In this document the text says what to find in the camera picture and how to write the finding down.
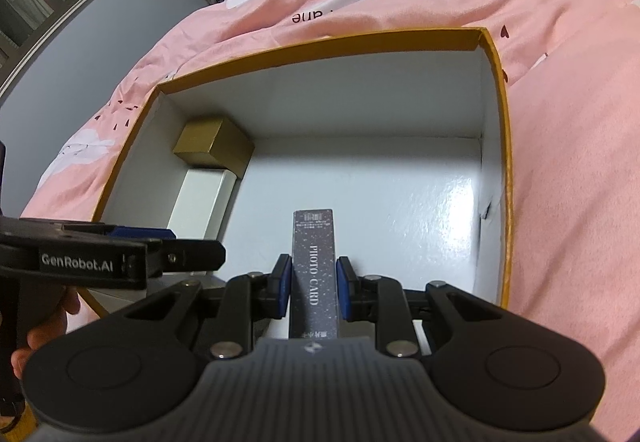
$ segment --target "yellow box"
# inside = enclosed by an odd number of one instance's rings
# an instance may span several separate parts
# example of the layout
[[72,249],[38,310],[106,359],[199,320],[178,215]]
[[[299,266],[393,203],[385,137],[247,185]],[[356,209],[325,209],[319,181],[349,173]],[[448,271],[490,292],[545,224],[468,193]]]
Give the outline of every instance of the yellow box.
[[221,167],[242,178],[254,152],[254,143],[227,117],[190,121],[184,127],[174,154],[189,165]]

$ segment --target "bed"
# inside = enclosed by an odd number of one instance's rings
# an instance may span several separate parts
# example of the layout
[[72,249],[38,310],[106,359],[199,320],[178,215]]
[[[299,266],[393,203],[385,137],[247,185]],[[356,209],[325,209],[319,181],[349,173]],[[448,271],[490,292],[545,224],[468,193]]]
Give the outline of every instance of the bed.
[[603,361],[594,425],[640,418],[640,0],[226,0],[175,26],[42,175],[24,216],[91,220],[156,85],[254,52],[385,29],[487,28],[514,159],[509,308]]

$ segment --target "ribbed gray surface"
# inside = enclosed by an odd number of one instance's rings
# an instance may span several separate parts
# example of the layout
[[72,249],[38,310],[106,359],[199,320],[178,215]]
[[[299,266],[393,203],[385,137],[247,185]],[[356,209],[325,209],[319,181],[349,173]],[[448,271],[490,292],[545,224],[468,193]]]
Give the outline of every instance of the ribbed gray surface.
[[511,433],[481,425],[444,401],[417,361],[383,356],[364,338],[318,344],[321,348],[309,350],[309,340],[262,340],[246,358],[212,362],[179,408],[143,428],[108,436],[78,436],[47,426],[30,441],[603,440],[585,423],[545,434]]

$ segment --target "black speckled box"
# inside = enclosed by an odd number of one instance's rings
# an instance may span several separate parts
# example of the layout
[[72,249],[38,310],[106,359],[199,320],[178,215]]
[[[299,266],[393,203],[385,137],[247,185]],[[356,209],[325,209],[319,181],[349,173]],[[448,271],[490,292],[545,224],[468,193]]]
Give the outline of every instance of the black speckled box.
[[338,297],[331,209],[294,213],[292,252],[289,337],[337,338]]

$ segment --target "circular cap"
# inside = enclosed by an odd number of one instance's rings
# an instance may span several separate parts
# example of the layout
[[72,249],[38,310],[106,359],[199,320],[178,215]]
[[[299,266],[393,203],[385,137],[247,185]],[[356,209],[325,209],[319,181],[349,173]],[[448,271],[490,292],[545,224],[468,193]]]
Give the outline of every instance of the circular cap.
[[560,375],[554,356],[533,346],[505,346],[486,358],[486,371],[501,384],[516,390],[538,390]]
[[[100,371],[96,371],[99,362]],[[140,372],[140,358],[127,348],[99,346],[75,355],[66,368],[69,378],[89,390],[108,390],[131,382]]]
[[418,353],[418,345],[414,342],[400,339],[398,341],[391,341],[386,346],[386,351],[394,357],[411,357]]
[[210,348],[216,359],[233,359],[242,353],[242,346],[234,341],[220,341]]

